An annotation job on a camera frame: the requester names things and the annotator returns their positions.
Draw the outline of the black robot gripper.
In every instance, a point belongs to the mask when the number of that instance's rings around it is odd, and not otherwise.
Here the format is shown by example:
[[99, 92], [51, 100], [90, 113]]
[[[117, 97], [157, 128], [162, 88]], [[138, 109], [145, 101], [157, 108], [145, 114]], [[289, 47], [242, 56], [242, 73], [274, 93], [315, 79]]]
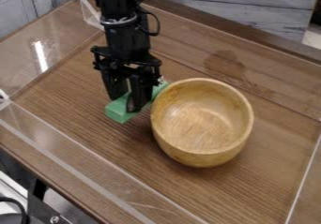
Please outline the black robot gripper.
[[149, 13], [101, 17], [107, 45], [94, 46], [94, 68], [102, 73], [111, 100], [129, 92], [127, 111], [139, 112], [151, 101], [153, 87], [161, 78], [161, 60], [151, 55], [151, 37], [159, 26], [150, 30]]

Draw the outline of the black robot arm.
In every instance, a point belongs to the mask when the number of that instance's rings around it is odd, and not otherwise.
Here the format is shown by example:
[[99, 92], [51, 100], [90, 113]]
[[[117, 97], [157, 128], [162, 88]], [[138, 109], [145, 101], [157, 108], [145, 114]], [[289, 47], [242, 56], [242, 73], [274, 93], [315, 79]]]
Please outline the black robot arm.
[[92, 46], [92, 65], [101, 71], [111, 100], [129, 95], [127, 112], [139, 112], [161, 83], [162, 61], [151, 54], [151, 37], [161, 32], [158, 17], [143, 0], [94, 0], [101, 9], [106, 46]]

